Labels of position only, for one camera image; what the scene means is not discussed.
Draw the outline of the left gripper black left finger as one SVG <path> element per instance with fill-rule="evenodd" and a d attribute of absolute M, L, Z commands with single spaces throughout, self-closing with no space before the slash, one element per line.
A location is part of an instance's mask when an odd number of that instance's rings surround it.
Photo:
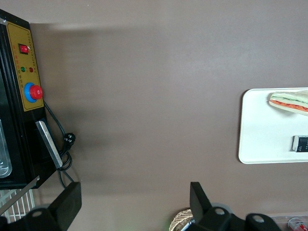
<path fill-rule="evenodd" d="M 32 210 L 26 216 L 27 231 L 66 231 L 82 206 L 81 183 L 70 183 L 47 207 Z"/>

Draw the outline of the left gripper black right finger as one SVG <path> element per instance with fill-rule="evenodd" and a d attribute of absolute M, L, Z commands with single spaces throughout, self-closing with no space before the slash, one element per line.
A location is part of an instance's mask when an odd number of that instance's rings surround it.
<path fill-rule="evenodd" d="M 231 214 L 222 204 L 212 205 L 199 182 L 190 184 L 191 231 L 227 231 Z"/>

